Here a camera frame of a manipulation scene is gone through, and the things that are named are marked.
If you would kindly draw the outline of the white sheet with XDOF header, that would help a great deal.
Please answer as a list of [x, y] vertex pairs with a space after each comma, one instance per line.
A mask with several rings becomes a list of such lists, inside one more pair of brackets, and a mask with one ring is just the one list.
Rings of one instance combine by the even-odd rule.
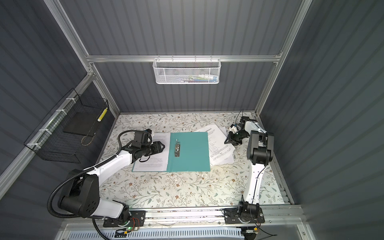
[[224, 127], [219, 128], [216, 124], [207, 125], [196, 132], [208, 134], [209, 157], [212, 166], [233, 164], [235, 147], [225, 144], [227, 136], [223, 133]]

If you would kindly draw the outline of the silver metal folder clip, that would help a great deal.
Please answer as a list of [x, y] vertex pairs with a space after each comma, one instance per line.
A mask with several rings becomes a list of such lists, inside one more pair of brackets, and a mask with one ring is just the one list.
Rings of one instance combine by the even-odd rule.
[[178, 158], [180, 156], [181, 144], [178, 139], [175, 141], [175, 157]]

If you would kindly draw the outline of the teal file folder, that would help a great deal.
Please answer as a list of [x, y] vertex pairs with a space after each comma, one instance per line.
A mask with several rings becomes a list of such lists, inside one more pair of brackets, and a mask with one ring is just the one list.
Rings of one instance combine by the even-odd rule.
[[[209, 172], [211, 170], [207, 133], [185, 132], [170, 134], [170, 151], [166, 172]], [[181, 144], [178, 158], [174, 154], [176, 139]]]

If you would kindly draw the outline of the printed white paper sheet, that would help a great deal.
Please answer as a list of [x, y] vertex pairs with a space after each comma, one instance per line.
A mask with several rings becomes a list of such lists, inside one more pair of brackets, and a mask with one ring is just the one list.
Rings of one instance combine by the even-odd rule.
[[170, 151], [170, 133], [155, 133], [153, 136], [153, 142], [151, 146], [155, 145], [155, 142], [160, 142], [160, 153], [150, 155], [148, 157], [142, 157], [142, 161], [136, 161], [133, 166], [133, 172], [166, 172], [169, 160]]

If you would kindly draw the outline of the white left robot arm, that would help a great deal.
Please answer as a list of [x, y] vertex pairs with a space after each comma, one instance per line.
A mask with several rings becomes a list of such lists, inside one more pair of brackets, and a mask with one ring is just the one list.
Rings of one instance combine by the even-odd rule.
[[126, 145], [122, 144], [122, 132], [118, 135], [117, 152], [92, 167], [73, 170], [67, 179], [51, 194], [48, 202], [50, 213], [58, 218], [113, 219], [120, 225], [131, 220], [129, 206], [103, 199], [100, 186], [119, 170], [136, 161], [146, 162], [151, 156], [162, 153], [166, 146], [153, 140], [150, 129], [133, 130], [134, 138]]

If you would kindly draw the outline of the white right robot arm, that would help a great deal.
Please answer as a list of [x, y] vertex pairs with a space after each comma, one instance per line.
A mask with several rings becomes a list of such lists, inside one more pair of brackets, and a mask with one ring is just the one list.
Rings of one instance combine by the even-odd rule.
[[247, 186], [235, 210], [223, 209], [226, 224], [256, 224], [265, 222], [260, 207], [260, 191], [264, 170], [273, 159], [275, 136], [264, 130], [257, 120], [241, 117], [231, 125], [225, 144], [241, 145], [248, 139], [247, 160], [250, 167]]

